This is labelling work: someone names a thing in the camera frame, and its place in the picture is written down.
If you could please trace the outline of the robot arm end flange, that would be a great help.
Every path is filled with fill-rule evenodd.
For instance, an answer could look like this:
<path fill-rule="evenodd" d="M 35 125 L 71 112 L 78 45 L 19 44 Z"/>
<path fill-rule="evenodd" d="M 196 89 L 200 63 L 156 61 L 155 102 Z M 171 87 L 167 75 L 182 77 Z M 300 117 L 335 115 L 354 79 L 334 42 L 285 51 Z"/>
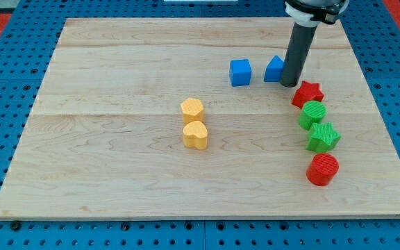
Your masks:
<path fill-rule="evenodd" d="M 295 23 L 314 28 L 320 23 L 334 24 L 347 9 L 349 0 L 285 0 L 285 12 Z"/>

